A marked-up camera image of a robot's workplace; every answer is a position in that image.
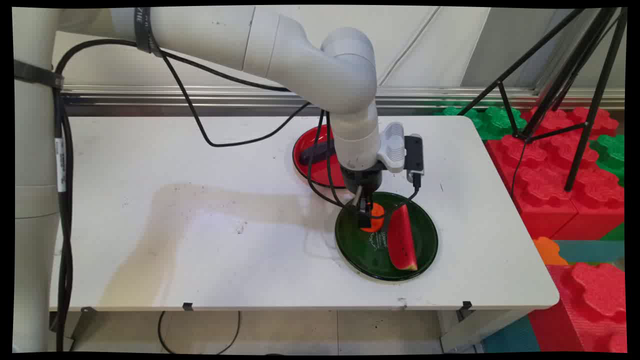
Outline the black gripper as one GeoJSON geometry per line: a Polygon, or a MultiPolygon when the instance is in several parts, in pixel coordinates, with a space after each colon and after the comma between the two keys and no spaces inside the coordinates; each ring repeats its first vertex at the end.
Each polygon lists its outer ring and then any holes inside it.
{"type": "Polygon", "coordinates": [[[357,210],[356,218],[359,228],[368,229],[371,227],[371,217],[376,200],[374,193],[382,184],[384,170],[384,167],[371,167],[362,171],[342,168],[344,186],[354,195],[351,205],[357,210]]]}

